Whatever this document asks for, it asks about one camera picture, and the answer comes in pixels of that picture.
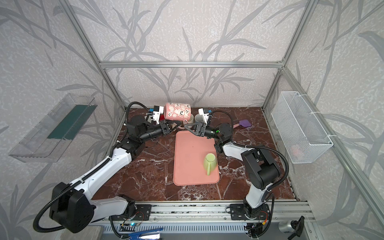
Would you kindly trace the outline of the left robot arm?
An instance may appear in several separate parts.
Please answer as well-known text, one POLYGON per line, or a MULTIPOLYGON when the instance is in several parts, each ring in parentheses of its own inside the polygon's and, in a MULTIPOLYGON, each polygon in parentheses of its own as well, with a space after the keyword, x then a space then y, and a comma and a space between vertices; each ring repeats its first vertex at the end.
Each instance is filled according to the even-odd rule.
POLYGON ((137 214, 135 200, 125 195, 94 200, 97 191, 120 169, 132 163, 146 147, 146 142, 169 135, 182 123, 161 120, 157 125, 144 116, 134 116, 126 125, 124 138, 102 162, 69 184, 59 183, 52 192, 49 217, 60 224, 54 230, 82 231, 90 223, 110 216, 132 218, 137 214))

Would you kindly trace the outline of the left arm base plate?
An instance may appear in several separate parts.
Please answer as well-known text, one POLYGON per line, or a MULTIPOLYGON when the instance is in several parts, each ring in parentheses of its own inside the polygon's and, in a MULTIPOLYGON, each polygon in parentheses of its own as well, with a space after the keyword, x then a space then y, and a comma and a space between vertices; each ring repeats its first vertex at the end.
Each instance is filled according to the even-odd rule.
POLYGON ((150 219, 152 205, 139 204, 136 209, 128 217, 127 215, 112 216, 113 221, 148 221, 150 219))

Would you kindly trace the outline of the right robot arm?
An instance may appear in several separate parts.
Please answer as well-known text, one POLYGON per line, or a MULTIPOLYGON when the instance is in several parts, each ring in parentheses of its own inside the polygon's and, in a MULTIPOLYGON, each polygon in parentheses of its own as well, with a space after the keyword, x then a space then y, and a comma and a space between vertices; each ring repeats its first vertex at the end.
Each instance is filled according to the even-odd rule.
POLYGON ((285 181, 289 173, 286 157, 265 146, 241 145, 233 141, 233 126, 224 123, 213 128, 205 123, 185 125, 195 136, 215 139, 217 153, 243 162, 251 186, 243 203, 242 215, 256 219, 266 205, 269 192, 285 181))

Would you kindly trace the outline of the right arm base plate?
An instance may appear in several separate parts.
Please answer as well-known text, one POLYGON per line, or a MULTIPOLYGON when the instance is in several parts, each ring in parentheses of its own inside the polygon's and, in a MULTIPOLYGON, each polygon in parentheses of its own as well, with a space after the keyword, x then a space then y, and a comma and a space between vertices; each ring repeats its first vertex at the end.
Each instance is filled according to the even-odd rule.
POLYGON ((233 221, 265 221, 270 215, 270 208, 268 204, 262 204, 254 209, 245 204, 231 204, 226 208, 226 212, 231 215, 233 221))

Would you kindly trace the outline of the pink patterned mug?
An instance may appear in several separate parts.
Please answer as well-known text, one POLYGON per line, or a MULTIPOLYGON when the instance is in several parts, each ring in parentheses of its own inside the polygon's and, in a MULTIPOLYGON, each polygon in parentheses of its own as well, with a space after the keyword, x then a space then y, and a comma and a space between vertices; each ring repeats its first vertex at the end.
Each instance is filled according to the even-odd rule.
POLYGON ((189 104, 166 103, 164 117, 169 121, 189 121, 191 118, 191 106, 189 104))

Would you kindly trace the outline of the blue dotted mug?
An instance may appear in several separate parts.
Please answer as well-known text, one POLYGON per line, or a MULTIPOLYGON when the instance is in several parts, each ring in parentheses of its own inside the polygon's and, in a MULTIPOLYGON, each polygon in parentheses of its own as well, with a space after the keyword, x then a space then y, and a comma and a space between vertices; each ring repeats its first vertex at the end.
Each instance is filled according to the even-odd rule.
POLYGON ((204 120, 204 116, 203 115, 200 115, 200 114, 196 114, 195 115, 195 122, 196 123, 204 123, 205 120, 204 120))

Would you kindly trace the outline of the white mug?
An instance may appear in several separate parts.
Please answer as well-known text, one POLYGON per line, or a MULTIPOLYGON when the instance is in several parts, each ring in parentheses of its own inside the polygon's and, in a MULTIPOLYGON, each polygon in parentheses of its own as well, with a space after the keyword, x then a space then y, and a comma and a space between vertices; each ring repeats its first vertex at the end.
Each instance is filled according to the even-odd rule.
POLYGON ((184 124, 192 124, 195 122, 194 115, 191 114, 190 118, 188 120, 184 120, 184 124))

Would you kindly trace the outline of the light green mug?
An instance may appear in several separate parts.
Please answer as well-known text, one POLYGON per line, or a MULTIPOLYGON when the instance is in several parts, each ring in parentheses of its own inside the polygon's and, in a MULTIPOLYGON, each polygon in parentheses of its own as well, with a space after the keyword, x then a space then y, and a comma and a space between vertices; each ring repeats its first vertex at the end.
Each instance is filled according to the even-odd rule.
POLYGON ((207 176, 210 176, 217 167, 217 158, 215 154, 209 153, 205 156, 203 162, 207 176))

